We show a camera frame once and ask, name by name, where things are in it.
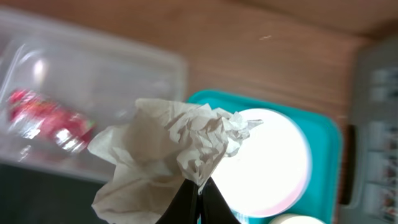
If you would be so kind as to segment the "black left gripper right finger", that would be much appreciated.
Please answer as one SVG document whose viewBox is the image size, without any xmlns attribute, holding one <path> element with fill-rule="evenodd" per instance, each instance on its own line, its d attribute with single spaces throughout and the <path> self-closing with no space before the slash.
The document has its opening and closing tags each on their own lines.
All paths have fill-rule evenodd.
<svg viewBox="0 0 398 224">
<path fill-rule="evenodd" d="M 212 178 L 204 185 L 198 203 L 201 224 L 240 224 Z"/>
</svg>

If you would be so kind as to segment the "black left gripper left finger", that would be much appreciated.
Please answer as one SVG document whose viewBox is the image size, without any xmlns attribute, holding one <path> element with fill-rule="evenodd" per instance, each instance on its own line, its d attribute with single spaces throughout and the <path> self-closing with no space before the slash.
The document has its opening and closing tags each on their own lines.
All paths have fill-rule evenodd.
<svg viewBox="0 0 398 224">
<path fill-rule="evenodd" d="M 185 179 L 156 224 L 197 224 L 198 186 Z"/>
</svg>

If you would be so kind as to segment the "white napkin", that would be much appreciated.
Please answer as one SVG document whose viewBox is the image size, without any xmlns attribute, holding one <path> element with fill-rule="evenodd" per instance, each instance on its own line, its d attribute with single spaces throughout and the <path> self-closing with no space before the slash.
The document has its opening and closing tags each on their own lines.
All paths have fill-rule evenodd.
<svg viewBox="0 0 398 224">
<path fill-rule="evenodd" d="M 92 207 L 108 223 L 155 223 L 183 181 L 201 190 L 225 157 L 235 156 L 259 120 L 209 105 L 140 98 L 128 124 L 107 127 L 91 154 L 115 165 Z"/>
</svg>

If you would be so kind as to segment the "red snack wrapper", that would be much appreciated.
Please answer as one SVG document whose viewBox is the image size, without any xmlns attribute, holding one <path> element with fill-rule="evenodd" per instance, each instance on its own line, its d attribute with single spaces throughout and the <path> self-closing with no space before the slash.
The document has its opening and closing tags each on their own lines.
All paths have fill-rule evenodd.
<svg viewBox="0 0 398 224">
<path fill-rule="evenodd" d="M 95 128 L 95 122 L 84 114 L 27 89 L 11 92 L 7 117 L 13 133 L 54 143 L 71 154 L 86 149 Z"/>
</svg>

